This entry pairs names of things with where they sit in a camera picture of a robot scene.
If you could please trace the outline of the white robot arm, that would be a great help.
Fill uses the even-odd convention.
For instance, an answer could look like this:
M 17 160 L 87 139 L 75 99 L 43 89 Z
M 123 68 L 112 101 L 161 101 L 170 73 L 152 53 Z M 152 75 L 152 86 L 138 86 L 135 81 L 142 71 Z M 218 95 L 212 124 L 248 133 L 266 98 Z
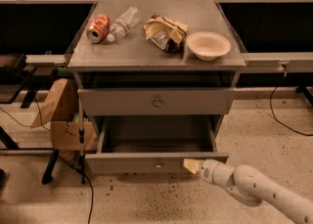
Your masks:
M 277 184 L 249 165 L 233 167 L 214 159 L 185 158 L 183 165 L 238 202 L 255 207 L 266 201 L 294 224 L 313 224 L 313 202 Z

